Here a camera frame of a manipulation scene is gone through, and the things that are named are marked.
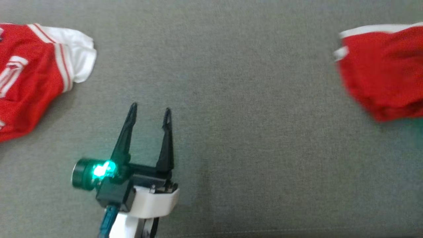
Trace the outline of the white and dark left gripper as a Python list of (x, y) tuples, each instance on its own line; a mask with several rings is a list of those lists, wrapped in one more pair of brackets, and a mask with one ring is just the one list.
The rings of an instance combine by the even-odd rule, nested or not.
[(102, 208), (115, 206), (132, 217), (148, 219), (170, 214), (178, 198), (178, 184), (171, 181), (174, 169), (171, 109), (165, 110), (164, 131), (156, 168), (131, 164), (129, 154), (137, 103), (131, 104), (111, 160), (82, 158), (72, 171), (72, 186), (96, 191), (96, 201)]

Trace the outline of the red jersey with white sleeves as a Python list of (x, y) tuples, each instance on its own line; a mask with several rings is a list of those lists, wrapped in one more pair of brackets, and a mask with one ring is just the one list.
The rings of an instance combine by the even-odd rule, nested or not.
[(32, 132), (58, 96), (89, 78), (96, 56), (78, 30), (0, 23), (0, 143)]

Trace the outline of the red garment with white trim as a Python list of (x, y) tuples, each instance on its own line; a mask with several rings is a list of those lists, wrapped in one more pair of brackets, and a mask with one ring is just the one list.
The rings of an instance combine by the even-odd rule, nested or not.
[(423, 22), (365, 25), (339, 37), (343, 84), (375, 121), (423, 118)]

